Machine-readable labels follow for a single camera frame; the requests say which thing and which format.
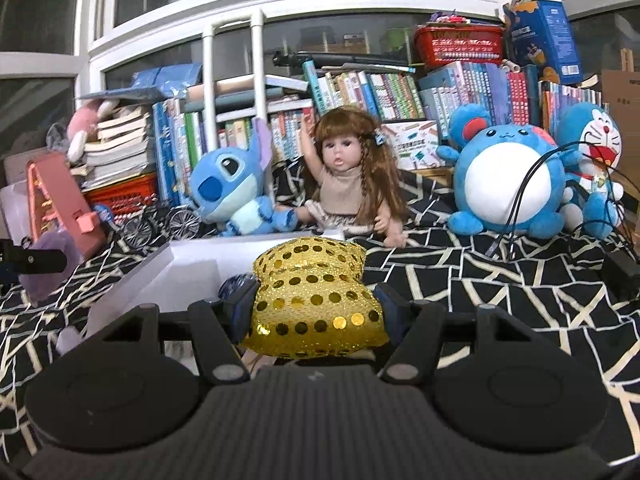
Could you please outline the gold sequin bow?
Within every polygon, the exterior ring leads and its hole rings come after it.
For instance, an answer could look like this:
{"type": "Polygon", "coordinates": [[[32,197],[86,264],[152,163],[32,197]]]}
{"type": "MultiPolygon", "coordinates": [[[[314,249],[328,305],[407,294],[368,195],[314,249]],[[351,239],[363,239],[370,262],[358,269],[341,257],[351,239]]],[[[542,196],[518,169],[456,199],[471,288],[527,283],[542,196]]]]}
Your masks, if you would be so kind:
{"type": "Polygon", "coordinates": [[[259,282],[242,345],[263,356],[348,356],[390,341],[384,314],[363,285],[366,251],[326,237],[296,237],[253,264],[259,282]]]}

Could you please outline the brown haired baby doll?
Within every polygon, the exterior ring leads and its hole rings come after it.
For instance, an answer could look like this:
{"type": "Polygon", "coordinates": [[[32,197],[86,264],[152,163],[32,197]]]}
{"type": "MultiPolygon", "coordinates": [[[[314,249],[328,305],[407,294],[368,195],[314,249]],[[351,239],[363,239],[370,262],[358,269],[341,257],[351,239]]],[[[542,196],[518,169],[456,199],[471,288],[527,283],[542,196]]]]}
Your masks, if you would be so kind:
{"type": "Polygon", "coordinates": [[[316,189],[303,205],[279,204],[276,211],[292,212],[300,224],[320,229],[378,234],[387,247],[407,244],[397,162],[371,115],[349,106],[329,110],[313,127],[303,125],[300,146],[316,189]]]}

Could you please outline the row of upright books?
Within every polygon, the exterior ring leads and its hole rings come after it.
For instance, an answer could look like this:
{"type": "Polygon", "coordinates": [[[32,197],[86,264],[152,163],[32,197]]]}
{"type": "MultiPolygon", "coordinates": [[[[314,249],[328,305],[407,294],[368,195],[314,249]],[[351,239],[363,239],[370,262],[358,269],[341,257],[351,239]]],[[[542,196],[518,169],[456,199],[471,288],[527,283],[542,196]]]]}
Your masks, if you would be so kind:
{"type": "Polygon", "coordinates": [[[182,205],[190,194],[190,175],[205,154],[226,146],[248,148],[257,115],[253,77],[216,83],[214,136],[205,131],[201,64],[153,68],[139,81],[151,92],[160,198],[171,206],[182,205]]]}
{"type": "Polygon", "coordinates": [[[498,125],[534,125],[556,133],[564,112],[589,103],[603,108],[602,93],[593,88],[540,79],[533,65],[511,62],[452,62],[416,78],[408,67],[345,63],[322,67],[313,60],[302,63],[314,105],[320,114],[337,107],[364,110],[382,124],[432,122],[442,143],[454,110],[477,104],[498,125]]]}

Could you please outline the white shallow box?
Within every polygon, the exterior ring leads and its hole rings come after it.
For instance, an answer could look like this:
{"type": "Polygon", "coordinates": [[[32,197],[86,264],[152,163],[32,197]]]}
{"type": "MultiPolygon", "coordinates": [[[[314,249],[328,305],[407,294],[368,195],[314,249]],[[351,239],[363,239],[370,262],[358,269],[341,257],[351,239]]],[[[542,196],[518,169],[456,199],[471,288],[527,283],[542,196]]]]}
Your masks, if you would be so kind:
{"type": "Polygon", "coordinates": [[[163,244],[92,305],[86,335],[94,335],[140,304],[157,304],[162,312],[176,312],[194,301],[216,299],[222,283],[233,275],[250,273],[263,252],[311,234],[216,236],[163,244]]]}

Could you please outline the blue cardboard box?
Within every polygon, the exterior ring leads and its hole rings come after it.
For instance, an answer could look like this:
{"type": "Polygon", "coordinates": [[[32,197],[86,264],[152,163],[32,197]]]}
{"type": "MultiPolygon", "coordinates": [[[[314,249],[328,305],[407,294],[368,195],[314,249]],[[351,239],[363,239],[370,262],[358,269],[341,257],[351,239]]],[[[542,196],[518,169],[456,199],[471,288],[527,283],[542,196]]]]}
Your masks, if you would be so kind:
{"type": "Polygon", "coordinates": [[[563,3],[514,0],[503,6],[506,32],[515,62],[532,64],[538,78],[556,84],[579,84],[582,66],[563,3]]]}

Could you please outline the orange plastic crate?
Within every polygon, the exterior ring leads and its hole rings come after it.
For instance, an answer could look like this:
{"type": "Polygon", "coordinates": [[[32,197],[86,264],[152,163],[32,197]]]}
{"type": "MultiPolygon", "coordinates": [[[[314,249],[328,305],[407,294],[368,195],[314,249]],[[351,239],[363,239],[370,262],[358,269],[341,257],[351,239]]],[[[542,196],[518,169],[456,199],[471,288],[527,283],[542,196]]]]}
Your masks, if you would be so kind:
{"type": "Polygon", "coordinates": [[[157,196],[156,173],[140,174],[82,194],[102,222],[126,219],[140,212],[157,196]]]}

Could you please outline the row of upright books left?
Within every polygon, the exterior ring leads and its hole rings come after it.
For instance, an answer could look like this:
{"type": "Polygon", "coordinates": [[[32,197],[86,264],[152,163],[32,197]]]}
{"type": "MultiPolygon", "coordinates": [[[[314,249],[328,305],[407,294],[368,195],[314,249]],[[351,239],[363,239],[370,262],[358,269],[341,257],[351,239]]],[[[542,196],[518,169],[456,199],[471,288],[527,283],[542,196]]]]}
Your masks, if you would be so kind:
{"type": "Polygon", "coordinates": [[[214,136],[205,131],[201,64],[153,68],[139,81],[151,92],[160,198],[171,206],[182,205],[190,194],[190,175],[205,154],[226,146],[248,148],[257,115],[253,77],[216,83],[214,136]]]}

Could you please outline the colourful illustrated box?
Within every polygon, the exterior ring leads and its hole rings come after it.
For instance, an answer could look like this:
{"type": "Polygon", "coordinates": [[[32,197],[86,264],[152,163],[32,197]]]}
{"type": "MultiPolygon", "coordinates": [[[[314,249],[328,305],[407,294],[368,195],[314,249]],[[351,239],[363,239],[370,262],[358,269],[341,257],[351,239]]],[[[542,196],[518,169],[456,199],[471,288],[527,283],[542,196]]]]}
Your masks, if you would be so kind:
{"type": "Polygon", "coordinates": [[[436,153],[439,146],[436,122],[388,122],[382,125],[382,131],[392,144],[399,169],[416,171],[446,166],[436,153]]]}

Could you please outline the navy floral fabric scrunchie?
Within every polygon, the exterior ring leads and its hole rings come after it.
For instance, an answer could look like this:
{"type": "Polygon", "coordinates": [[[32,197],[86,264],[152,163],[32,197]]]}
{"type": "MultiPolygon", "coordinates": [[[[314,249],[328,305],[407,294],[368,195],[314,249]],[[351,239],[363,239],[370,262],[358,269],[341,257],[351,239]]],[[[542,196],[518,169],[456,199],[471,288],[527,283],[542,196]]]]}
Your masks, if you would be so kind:
{"type": "Polygon", "coordinates": [[[233,294],[247,284],[253,284],[256,276],[253,273],[235,274],[227,278],[218,289],[218,297],[228,300],[233,294]]]}

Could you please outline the row of upright books right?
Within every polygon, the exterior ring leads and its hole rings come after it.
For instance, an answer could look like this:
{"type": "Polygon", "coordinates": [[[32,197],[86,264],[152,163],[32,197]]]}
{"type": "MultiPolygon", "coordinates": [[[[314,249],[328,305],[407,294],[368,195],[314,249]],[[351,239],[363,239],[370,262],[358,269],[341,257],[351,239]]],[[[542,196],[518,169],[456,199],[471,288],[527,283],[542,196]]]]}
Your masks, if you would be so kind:
{"type": "Polygon", "coordinates": [[[556,133],[564,112],[589,103],[603,108],[602,93],[593,88],[540,79],[533,65],[511,62],[452,62],[416,78],[408,67],[345,63],[322,67],[313,60],[302,63],[314,105],[320,114],[337,107],[364,110],[382,124],[432,122],[442,143],[454,110],[477,104],[498,125],[534,125],[556,133]]]}

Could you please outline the blue round plush white belly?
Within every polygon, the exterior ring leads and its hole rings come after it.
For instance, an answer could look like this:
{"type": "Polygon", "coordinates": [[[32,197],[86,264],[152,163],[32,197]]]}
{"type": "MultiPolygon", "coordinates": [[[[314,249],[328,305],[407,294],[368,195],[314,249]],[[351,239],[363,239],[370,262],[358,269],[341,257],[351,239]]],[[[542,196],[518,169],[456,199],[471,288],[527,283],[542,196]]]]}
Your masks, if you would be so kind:
{"type": "Polygon", "coordinates": [[[449,143],[437,155],[454,165],[457,210],[447,226],[457,235],[484,231],[554,237],[564,228],[560,214],[566,175],[552,137],[532,125],[495,125],[480,104],[451,115],[449,143]]]}

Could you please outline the pink white plush toy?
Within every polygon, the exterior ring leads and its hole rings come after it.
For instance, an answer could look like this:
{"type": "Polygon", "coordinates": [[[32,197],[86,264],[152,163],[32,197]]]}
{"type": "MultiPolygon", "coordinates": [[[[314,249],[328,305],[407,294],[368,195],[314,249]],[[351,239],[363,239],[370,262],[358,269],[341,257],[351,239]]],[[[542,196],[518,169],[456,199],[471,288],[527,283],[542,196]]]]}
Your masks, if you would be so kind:
{"type": "Polygon", "coordinates": [[[85,102],[76,110],[66,131],[66,157],[69,162],[74,164],[81,160],[86,144],[96,140],[99,122],[110,116],[118,103],[119,100],[96,99],[85,102]]]}

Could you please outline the Doraemon plush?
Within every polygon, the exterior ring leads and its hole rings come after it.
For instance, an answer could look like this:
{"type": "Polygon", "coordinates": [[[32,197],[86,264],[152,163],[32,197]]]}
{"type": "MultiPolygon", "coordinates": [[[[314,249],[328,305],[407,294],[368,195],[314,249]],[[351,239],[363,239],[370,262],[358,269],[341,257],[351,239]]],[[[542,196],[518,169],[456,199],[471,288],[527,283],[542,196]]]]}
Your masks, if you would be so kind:
{"type": "Polygon", "coordinates": [[[603,108],[581,102],[562,116],[555,142],[562,148],[566,175],[560,207],[564,230],[603,240],[620,225],[617,203],[624,187],[612,180],[622,156],[620,130],[603,108]]]}

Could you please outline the stack of white books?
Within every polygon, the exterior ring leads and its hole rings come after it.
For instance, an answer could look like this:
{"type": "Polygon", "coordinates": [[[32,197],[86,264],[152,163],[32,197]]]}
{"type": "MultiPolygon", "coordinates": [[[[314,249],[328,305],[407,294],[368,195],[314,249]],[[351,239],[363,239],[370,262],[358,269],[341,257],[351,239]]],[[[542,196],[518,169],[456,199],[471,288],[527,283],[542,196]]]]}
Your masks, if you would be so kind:
{"type": "Polygon", "coordinates": [[[70,171],[83,191],[155,170],[154,133],[151,109],[143,104],[118,103],[114,112],[101,120],[96,140],[88,142],[79,162],[70,171]]]}

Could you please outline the blue Stitch plush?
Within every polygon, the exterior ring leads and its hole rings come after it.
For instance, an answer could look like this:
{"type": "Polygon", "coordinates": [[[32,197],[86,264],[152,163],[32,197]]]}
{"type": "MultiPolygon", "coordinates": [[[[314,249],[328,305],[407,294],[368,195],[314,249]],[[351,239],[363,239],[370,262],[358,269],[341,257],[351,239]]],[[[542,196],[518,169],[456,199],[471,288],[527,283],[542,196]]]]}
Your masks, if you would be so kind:
{"type": "Polygon", "coordinates": [[[262,118],[252,119],[248,148],[218,148],[200,159],[190,175],[195,212],[221,236],[291,232],[297,226],[292,208],[277,210],[265,194],[271,165],[271,132],[262,118]]]}

